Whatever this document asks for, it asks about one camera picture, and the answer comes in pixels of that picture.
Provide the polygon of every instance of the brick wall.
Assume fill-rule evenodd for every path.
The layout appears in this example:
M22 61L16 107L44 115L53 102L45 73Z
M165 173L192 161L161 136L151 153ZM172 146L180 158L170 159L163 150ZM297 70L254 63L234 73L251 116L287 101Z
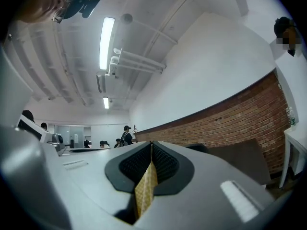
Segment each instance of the brick wall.
M209 148L255 138L272 174L283 166L283 131L289 127L286 108L278 80L270 73L219 104L136 136L139 141L163 140L182 146L203 143Z

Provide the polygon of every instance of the ceiling light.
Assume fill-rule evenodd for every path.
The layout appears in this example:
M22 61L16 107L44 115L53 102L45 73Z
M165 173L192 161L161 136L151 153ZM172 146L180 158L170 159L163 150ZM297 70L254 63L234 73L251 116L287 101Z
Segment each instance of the ceiling light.
M104 105L105 109L109 109L109 99L107 97L104 97Z
M106 17L102 25L99 50L99 67L103 70L107 69L107 54L109 52L109 44L114 22L115 19Z

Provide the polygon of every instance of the person wearing cap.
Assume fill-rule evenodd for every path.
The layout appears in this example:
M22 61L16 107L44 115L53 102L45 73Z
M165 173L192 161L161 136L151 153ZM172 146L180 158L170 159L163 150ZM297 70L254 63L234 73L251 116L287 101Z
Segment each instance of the person wearing cap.
M130 129L131 129L131 128L130 128L128 125L126 125L126 126L124 127L124 134L123 134L122 137L121 137L121 143L122 143L124 146L131 145L133 142L136 141L136 139L133 139L133 138L132 138L132 135L129 133L129 130L130 130Z
M54 21L60 23L63 19L82 13L83 18L88 18L100 0L12 0L8 6L9 13L17 10L14 16L8 16L9 20L23 21L25 23L41 23ZM10 21L3 21L4 26Z

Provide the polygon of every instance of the desk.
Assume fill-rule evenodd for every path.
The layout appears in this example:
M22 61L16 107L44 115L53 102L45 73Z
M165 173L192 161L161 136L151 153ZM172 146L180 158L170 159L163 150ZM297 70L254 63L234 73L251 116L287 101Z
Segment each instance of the desk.
M307 157L307 123L299 122L296 126L288 128L284 131L285 134L285 155L283 162L283 174L279 183L281 188L284 184L284 180L287 175L287 170L289 166L290 159L290 146L291 144L295 149Z

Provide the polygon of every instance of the white ceiling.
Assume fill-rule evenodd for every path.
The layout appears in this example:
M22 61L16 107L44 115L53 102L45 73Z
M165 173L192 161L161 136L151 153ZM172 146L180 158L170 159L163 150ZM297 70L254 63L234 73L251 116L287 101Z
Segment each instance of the white ceiling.
M99 93L96 73L101 71L99 45L105 17L116 19L109 59L115 55L116 47L162 62L174 44L137 23L122 24L121 15L130 13L134 20L178 41L203 12L240 16L239 8L245 6L241 1L101 0L88 19L79 13L61 24L14 23L9 29L12 41L5 48L17 71L33 89L36 101L50 98L58 103L101 107L102 97L108 96L111 109L128 110L152 74L118 68L115 75L106 75L106 93Z

